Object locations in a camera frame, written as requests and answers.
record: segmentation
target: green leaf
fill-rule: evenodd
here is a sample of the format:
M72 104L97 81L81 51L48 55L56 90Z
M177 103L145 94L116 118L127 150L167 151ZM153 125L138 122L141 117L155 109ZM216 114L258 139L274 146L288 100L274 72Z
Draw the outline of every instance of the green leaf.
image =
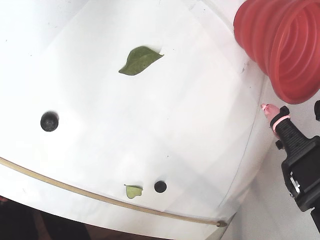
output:
M142 195L142 187L140 186L128 186L125 185L126 187L126 196L129 199L133 199L136 196L141 196Z
M126 64L119 70L119 73L130 76L137 75L162 57L163 55L146 46L139 46L129 53Z

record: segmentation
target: pink tip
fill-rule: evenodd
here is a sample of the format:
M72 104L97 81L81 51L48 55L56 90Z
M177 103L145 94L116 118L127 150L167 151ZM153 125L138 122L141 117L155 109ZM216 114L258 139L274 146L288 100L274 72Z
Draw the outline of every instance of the pink tip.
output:
M264 111L264 115L268 119L269 123L280 113L280 109L273 104L262 104L261 108Z
M266 109L266 107L267 107L267 104L261 104L261 108L262 108L262 110L264 111L265 109Z

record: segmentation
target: white wall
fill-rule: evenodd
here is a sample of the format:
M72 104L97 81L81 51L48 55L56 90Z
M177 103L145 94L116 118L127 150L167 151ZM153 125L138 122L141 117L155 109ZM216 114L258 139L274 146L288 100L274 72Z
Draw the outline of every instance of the white wall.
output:
M314 114L314 103L319 99L318 92L303 104L288 106L292 122L308 138L320 135L320 123ZM284 150L271 146L222 240L320 239L310 210L301 212L284 184L281 163L286 156Z

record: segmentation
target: black ball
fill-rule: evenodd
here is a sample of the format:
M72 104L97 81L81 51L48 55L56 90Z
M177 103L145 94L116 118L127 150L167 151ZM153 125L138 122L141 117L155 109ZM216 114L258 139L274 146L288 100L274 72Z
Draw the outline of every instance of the black ball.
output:
M154 190L157 192L157 193L163 193L165 190L167 189L167 184L164 182L164 181L157 181L155 184L154 184Z
M46 132L52 132L57 129L59 125L59 117L53 111L47 111L42 115L40 121L41 128Z

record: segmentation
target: pink ring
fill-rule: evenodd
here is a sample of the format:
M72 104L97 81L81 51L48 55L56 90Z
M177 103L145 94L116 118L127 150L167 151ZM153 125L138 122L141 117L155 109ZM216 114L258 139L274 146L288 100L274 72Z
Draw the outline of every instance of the pink ring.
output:
M287 115L287 116L283 116L283 117L280 117L272 126L272 129L274 131L274 133L276 134L276 126L282 121L282 120L285 120L285 119L289 119L290 116Z

